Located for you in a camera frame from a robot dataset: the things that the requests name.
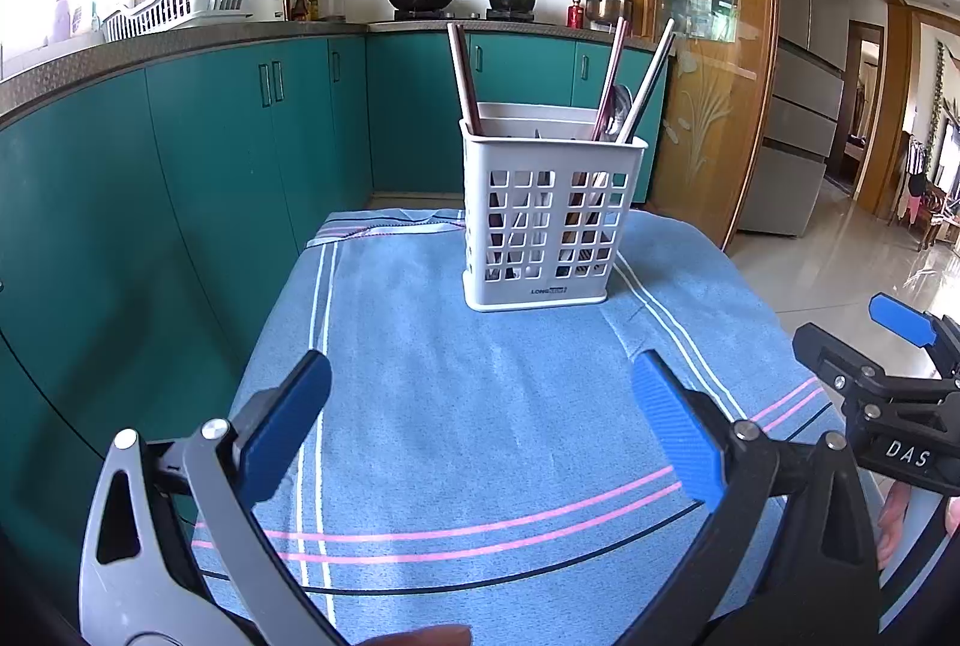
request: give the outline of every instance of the utensil holder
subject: utensil holder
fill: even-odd
[[[647,144],[589,141],[592,109],[479,103],[479,110],[484,136],[460,122],[467,305],[602,302]]]

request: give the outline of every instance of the cabinet door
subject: cabinet door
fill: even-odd
[[[263,47],[251,45],[147,69],[170,199],[200,282],[242,362],[296,260],[271,113],[261,98],[258,65],[269,60]]]
[[[337,141],[342,210],[362,210],[373,193],[367,118],[367,44],[363,37],[330,39],[330,92]]]
[[[179,437],[229,409],[241,363],[176,225],[142,70],[0,131],[0,243],[0,328],[94,448],[123,427]]]
[[[0,341],[0,523],[68,621],[100,459],[57,416]]]
[[[261,46],[270,63],[270,108],[283,192],[298,248],[342,206],[330,109],[326,40],[309,38]]]
[[[572,40],[522,34],[471,34],[469,43],[480,101],[570,107],[576,55],[576,43]]]
[[[610,53],[611,47],[609,45],[597,45],[592,42],[577,43],[577,63],[573,77],[574,107],[597,107],[603,81],[607,76]],[[646,50],[624,50],[616,71],[616,82],[627,86],[630,89],[631,96],[635,96],[652,60],[653,54],[647,53]],[[635,135],[640,137],[641,140],[645,140],[648,148],[644,151],[643,161],[640,162],[634,202],[646,202],[647,199],[647,190],[650,186],[650,175],[653,171],[656,154],[656,138],[658,138],[659,125],[662,115],[664,115],[665,90],[666,69],[656,79],[656,86],[650,95],[650,101],[640,117],[637,130],[635,130]]]
[[[445,31],[367,37],[373,188],[462,193],[460,100]]]

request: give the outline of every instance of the white plastic utensil holder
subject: white plastic utensil holder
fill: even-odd
[[[104,20],[107,42],[166,31],[180,26],[245,21],[251,13],[248,0],[145,0],[136,7],[121,7]]]
[[[496,311],[602,302],[647,144],[589,141],[596,110],[479,108],[484,136],[460,122],[467,305]]]

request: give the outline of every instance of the human hand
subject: human hand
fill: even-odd
[[[910,502],[910,485],[903,481],[896,481],[887,494],[886,502],[883,503],[883,510],[880,511],[880,519],[877,520],[877,526],[880,527],[880,542],[877,542],[877,564],[880,570],[890,563],[894,556],[896,546],[904,537],[904,517],[906,516],[906,507]],[[953,497],[947,504],[946,515],[947,534],[952,536],[960,526],[960,497]]]
[[[365,640],[360,646],[470,646],[473,636],[470,628],[458,624],[443,624],[426,627],[413,633],[381,635]]]

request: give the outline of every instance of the refrigerator drawer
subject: refrigerator drawer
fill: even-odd
[[[799,237],[810,221],[827,165],[763,146],[737,228]]]
[[[781,98],[770,98],[766,137],[812,154],[829,156],[833,146],[836,121],[798,107]]]
[[[843,79],[791,53],[783,45],[776,49],[775,97],[785,98],[836,121],[842,95]]]

